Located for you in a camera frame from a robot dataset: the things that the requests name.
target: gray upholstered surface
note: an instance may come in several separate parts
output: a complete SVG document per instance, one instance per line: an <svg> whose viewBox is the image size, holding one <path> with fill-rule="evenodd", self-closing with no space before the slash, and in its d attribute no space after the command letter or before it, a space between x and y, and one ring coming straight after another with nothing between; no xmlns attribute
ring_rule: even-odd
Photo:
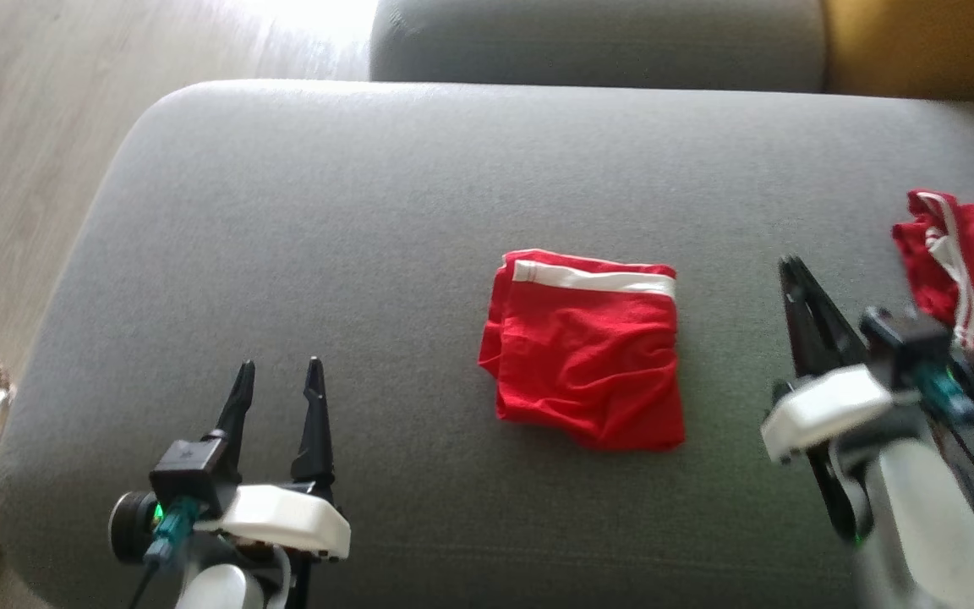
<svg viewBox="0 0 974 609"><path fill-rule="evenodd" d="M906 301L913 186L974 200L974 105L796 94L240 81L136 124L44 322L0 458L12 563L59 606L138 572L107 510L258 362L243 471L281 480L327 366L347 563L317 606L849 606L808 467L758 423L791 366L778 255L845 312ZM545 247L679 271L689 439L597 454L495 420L492 273Z"/></svg>
<svg viewBox="0 0 974 609"><path fill-rule="evenodd" d="M381 0L372 80L819 91L820 0Z"/></svg>

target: white trim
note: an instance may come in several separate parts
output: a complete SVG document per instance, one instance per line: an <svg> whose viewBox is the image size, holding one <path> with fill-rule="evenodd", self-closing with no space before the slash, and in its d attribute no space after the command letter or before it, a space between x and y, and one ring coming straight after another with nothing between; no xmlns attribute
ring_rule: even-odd
<svg viewBox="0 0 974 609"><path fill-rule="evenodd" d="M942 218L946 224L947 234L940 239L927 239L927 250L930 250L934 259L949 273L950 278L957 282L959 288L957 325L954 327L954 336L957 337L957 342L962 346L974 347L974 287L971 285L967 264L964 262L964 256L961 253L957 218L954 216L949 201L945 200L942 195L923 192L923 190L919 190L917 195L931 209L931 212ZM932 236L934 235L928 230L927 237L931 238Z"/></svg>
<svg viewBox="0 0 974 609"><path fill-rule="evenodd" d="M552 288L590 289L593 292L628 292L676 296L676 280L656 273L588 273L569 266L545 265L534 260L517 260L513 281L550 285Z"/></svg>

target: wooden floor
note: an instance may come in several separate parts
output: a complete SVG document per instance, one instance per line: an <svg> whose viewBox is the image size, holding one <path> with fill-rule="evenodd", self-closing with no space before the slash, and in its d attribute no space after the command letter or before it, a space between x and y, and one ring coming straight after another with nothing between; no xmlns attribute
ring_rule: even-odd
<svg viewBox="0 0 974 609"><path fill-rule="evenodd" d="M140 113L204 80L366 80L374 11L375 0L0 0L0 355L15 375ZM44 607L0 554L6 606Z"/></svg>

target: teal connector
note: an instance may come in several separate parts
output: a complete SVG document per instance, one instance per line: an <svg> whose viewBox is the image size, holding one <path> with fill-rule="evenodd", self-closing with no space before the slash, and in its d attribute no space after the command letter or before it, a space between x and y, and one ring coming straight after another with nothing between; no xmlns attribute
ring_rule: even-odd
<svg viewBox="0 0 974 609"><path fill-rule="evenodd" d="M920 364L913 373L923 402L952 423L971 423L974 402L964 394L960 384L944 367L934 363Z"/></svg>
<svg viewBox="0 0 974 609"><path fill-rule="evenodd" d="M152 531L152 543L142 562L163 567L170 563L175 551L183 544L183 540L190 536L194 523L198 521L201 506L190 497L180 497L170 508L165 510L163 520Z"/></svg>

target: yellow cushion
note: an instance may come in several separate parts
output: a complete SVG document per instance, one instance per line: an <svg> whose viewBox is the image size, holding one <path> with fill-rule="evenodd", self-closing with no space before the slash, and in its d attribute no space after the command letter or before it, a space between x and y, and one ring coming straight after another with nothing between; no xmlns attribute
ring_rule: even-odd
<svg viewBox="0 0 974 609"><path fill-rule="evenodd" d="M974 100L974 0L824 0L828 90Z"/></svg>

